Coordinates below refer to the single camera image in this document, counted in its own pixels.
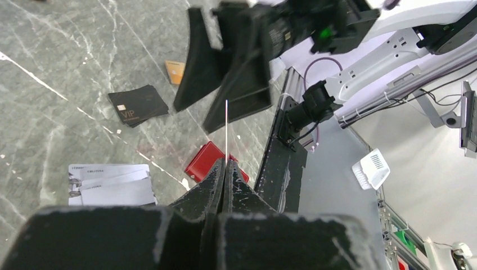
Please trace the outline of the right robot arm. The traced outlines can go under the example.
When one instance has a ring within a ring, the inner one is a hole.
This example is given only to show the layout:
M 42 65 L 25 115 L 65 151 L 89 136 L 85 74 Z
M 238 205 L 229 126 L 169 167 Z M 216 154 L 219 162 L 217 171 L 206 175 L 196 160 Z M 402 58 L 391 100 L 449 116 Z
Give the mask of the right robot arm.
M 201 8 L 189 8 L 187 61 L 173 103 L 183 111 L 217 91 L 203 124 L 208 133 L 269 108 L 271 61 L 306 39 L 311 53 L 338 55 L 390 33 L 352 66 L 306 90 L 303 102 L 286 113 L 292 132 L 331 118 L 393 69 L 452 51 L 476 34 L 475 1 L 221 1 L 211 13 L 222 48 L 211 46 Z

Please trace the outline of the red leather card holder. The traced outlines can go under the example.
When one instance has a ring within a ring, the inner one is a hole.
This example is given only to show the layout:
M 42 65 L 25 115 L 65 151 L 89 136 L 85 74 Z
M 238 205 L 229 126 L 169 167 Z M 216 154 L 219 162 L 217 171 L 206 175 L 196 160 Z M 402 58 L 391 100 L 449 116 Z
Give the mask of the red leather card holder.
M 196 183 L 200 183 L 211 170 L 214 163 L 225 154 L 212 141 L 204 144 L 191 162 L 186 166 L 184 172 Z

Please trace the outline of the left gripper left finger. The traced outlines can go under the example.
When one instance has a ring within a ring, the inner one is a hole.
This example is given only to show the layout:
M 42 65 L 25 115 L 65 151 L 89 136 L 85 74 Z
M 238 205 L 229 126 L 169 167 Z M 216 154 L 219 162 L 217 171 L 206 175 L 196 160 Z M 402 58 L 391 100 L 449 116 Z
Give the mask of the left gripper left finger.
M 226 162 L 170 205 L 47 207 L 20 229 L 2 269 L 216 269 Z

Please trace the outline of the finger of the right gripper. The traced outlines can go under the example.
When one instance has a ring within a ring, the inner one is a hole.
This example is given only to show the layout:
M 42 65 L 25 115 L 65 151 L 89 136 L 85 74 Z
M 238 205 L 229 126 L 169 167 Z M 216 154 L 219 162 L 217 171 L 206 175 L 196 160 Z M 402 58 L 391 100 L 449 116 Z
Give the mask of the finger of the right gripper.
M 231 48 L 213 48 L 210 44 L 202 9 L 188 9 L 190 40 L 183 78 L 178 87 L 173 106 L 180 112 L 216 90 L 231 63 Z
M 238 15 L 233 27 L 227 30 L 232 38 L 223 38 L 230 64 L 204 120 L 208 133 L 271 106 L 268 21 L 260 15 Z

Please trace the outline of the silver VIP card stack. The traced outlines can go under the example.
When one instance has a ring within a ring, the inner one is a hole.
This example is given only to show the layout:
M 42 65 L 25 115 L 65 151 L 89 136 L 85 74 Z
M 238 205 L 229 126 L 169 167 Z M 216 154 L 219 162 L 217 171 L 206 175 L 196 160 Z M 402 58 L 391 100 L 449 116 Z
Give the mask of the silver VIP card stack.
M 156 205 L 147 164 L 69 165 L 70 206 Z

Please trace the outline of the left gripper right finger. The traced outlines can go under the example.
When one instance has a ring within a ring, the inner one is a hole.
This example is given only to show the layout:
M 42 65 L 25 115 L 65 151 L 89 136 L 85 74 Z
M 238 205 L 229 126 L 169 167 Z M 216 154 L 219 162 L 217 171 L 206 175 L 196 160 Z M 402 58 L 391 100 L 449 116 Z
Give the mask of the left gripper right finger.
M 277 213 L 225 168 L 218 215 L 219 269 L 384 269 L 364 224 L 346 214 Z

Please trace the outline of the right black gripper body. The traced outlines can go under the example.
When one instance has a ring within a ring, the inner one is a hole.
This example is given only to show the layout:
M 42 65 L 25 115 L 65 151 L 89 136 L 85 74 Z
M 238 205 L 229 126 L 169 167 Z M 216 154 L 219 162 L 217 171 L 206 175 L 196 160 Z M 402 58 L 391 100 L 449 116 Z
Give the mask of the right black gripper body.
M 357 48 L 380 17 L 366 1 L 221 1 L 212 10 L 225 52 L 239 60 L 266 60 L 311 38 L 311 53 L 343 54 Z

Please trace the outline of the single silver card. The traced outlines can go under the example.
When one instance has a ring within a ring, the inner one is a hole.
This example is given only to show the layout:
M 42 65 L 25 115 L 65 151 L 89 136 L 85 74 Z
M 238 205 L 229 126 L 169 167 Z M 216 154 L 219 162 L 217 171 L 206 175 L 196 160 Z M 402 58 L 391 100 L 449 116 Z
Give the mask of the single silver card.
M 225 100 L 225 110 L 224 110 L 224 116 L 225 116 L 225 126 L 224 126 L 224 134 L 225 134 L 225 139 L 224 139 L 224 158 L 226 165 L 228 164 L 229 160 L 229 151 L 228 151 L 228 100 Z

